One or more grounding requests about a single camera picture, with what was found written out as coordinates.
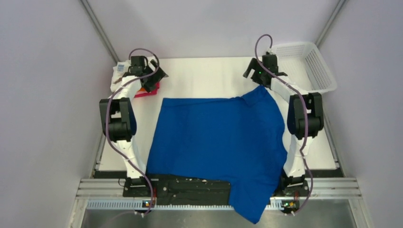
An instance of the plastic basket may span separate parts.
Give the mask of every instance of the plastic basket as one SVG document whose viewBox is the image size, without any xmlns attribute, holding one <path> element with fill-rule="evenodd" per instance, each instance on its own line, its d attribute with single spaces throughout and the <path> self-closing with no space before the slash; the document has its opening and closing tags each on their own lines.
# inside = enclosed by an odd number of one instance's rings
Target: plastic basket
<svg viewBox="0 0 403 228">
<path fill-rule="evenodd" d="M 337 83 L 333 78 L 332 73 L 314 43 L 298 42 L 275 45 L 272 48 L 272 52 L 277 55 L 279 62 L 282 60 L 283 62 L 284 60 L 292 60 L 288 61 L 289 63 L 285 65 L 285 68 L 290 71 L 295 69 L 295 66 L 298 64 L 305 65 L 305 72 L 299 71 L 297 74 L 301 77 L 307 76 L 311 88 L 299 85 L 298 82 L 296 82 L 296 84 L 301 88 L 309 92 L 319 92 L 321 94 L 333 91 L 337 88 Z"/>
</svg>

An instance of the black wire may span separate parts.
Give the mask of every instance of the black wire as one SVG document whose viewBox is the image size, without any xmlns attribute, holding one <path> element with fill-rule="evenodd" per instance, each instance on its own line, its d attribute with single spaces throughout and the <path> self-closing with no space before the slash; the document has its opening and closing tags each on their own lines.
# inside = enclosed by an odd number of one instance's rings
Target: black wire
<svg viewBox="0 0 403 228">
<path fill-rule="evenodd" d="M 117 184 L 121 187 L 124 187 L 123 185 L 120 184 L 120 178 L 117 180 Z"/>
</svg>

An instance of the metal frame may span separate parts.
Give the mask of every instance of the metal frame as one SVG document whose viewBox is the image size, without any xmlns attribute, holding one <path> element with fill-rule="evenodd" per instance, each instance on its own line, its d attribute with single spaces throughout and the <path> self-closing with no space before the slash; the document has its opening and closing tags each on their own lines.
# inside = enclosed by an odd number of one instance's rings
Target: metal frame
<svg viewBox="0 0 403 228">
<path fill-rule="evenodd" d="M 101 41 L 103 42 L 105 48 L 107 49 L 110 56 L 115 62 L 119 61 L 119 58 L 109 41 L 106 33 L 102 29 L 101 24 L 95 16 L 88 0 L 79 0 L 83 5 L 86 13 L 89 16 L 91 23 L 99 35 Z M 332 27 L 333 22 L 337 18 L 342 7 L 345 5 L 347 0 L 339 0 L 333 13 L 331 14 L 329 20 L 327 21 L 325 27 L 323 28 L 321 34 L 316 40 L 316 46 L 320 47 L 329 29 Z M 338 156 L 334 138 L 331 134 L 331 125 L 325 115 L 325 131 L 329 144 L 332 149 L 335 162 L 339 162 L 341 168 L 343 168 L 343 162 Z M 94 164 L 94 169 L 96 169 L 100 163 L 102 151 L 105 144 L 105 137 L 102 135 L 97 149 L 96 160 Z M 102 208 L 116 208 L 116 204 L 101 204 L 102 202 L 133 202 L 133 200 L 145 200 L 145 199 L 134 199 L 134 198 L 124 198 L 122 196 L 123 187 L 119 186 L 118 179 L 82 179 L 77 195 L 76 201 L 73 206 L 73 210 L 70 217 L 69 228 L 80 228 L 84 219 L 84 214 L 87 205 L 90 203 L 93 209 L 96 205 L 103 205 Z M 292 197 L 272 197 L 271 202 L 277 202 L 278 200 L 292 200 Z M 312 190 L 312 197 L 310 200 L 349 200 L 351 211 L 358 228 L 372 228 L 373 223 L 371 217 L 366 209 L 364 201 L 362 199 L 361 191 L 359 189 L 358 183 L 355 178 L 314 178 L 314 188 Z M 165 207 L 158 206 L 158 202 L 155 209 L 185 209 L 185 210 L 199 210 L 199 209 L 232 209 L 232 207 L 199 207 L 199 206 L 181 206 L 178 207 Z"/>
</svg>

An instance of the metal pole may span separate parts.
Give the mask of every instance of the metal pole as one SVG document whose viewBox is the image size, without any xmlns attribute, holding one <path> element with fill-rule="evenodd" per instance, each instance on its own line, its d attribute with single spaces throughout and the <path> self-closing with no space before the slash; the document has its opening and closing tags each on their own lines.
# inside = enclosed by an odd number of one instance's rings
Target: metal pole
<svg viewBox="0 0 403 228">
<path fill-rule="evenodd" d="M 325 38 L 326 34 L 329 32 L 329 28 L 332 26 L 333 22 L 335 21 L 336 17 L 338 16 L 339 12 L 341 11 L 342 7 L 348 0 L 339 0 L 338 4 L 335 7 L 332 15 L 330 16 L 329 20 L 327 21 L 325 27 L 323 28 L 320 36 L 316 40 L 315 44 L 319 48 Z"/>
<path fill-rule="evenodd" d="M 89 16 L 91 23 L 95 28 L 96 33 L 98 34 L 98 36 L 101 39 L 102 43 L 104 44 L 105 48 L 109 52 L 109 55 L 113 58 L 115 63 L 119 62 L 119 57 L 117 56 L 115 49 L 113 48 L 108 37 L 106 36 L 104 29 L 102 28 L 101 24 L 99 23 L 98 19 L 96 18 L 94 11 L 92 10 L 90 4 L 88 3 L 88 0 L 79 0 L 79 2 L 82 4 L 84 9 L 86 10 L 86 13 Z"/>
</svg>

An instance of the blue fabric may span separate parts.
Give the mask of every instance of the blue fabric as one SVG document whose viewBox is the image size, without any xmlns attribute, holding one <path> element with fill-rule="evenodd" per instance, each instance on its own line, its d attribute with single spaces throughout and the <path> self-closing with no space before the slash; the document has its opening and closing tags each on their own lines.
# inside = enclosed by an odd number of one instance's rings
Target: blue fabric
<svg viewBox="0 0 403 228">
<path fill-rule="evenodd" d="M 166 98 L 147 172 L 228 181 L 229 204 L 257 223 L 287 158 L 283 133 L 281 113 L 263 86 L 230 99 Z"/>
</svg>

